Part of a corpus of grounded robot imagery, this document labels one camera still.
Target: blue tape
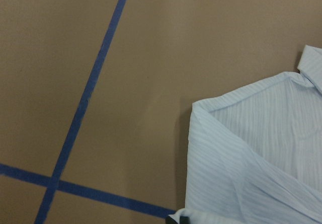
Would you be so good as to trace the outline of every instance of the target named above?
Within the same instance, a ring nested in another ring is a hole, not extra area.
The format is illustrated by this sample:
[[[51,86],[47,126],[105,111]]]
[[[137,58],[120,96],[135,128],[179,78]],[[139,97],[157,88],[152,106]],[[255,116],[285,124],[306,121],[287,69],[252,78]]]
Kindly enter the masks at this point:
[[[45,187],[50,180],[47,176],[3,164],[0,164],[0,174]],[[171,209],[61,180],[58,183],[57,190],[160,218],[166,218],[166,216],[175,213],[175,211]]]
[[[43,224],[46,220],[47,214],[49,212],[51,203],[54,198],[54,194],[58,188],[59,179],[60,179],[61,174],[66,166],[68,157],[69,157],[71,149],[74,145],[79,128],[81,127],[82,119],[83,119],[85,112],[87,110],[89,100],[91,98],[92,92],[93,92],[95,85],[97,83],[99,74],[101,72],[101,69],[102,69],[102,66],[103,66],[103,63],[105,60],[105,57],[106,57],[107,52],[110,48],[110,45],[111,45],[115,30],[117,28],[118,22],[120,20],[125,2],[126,2],[126,0],[118,0],[118,2],[116,4],[116,8],[114,10],[108,30],[105,34],[101,49],[100,49],[100,51],[97,55],[97,58],[95,60],[92,72],[91,72],[90,77],[89,77],[87,84],[85,86],[83,95],[80,99],[79,105],[77,107],[74,118],[73,118],[72,123],[70,125],[69,131],[67,133],[64,145],[63,145],[62,150],[59,154],[59,157],[56,162],[52,176],[49,180],[45,195],[44,195],[41,205],[39,207],[38,214],[37,214],[35,222],[34,222],[35,224]]]

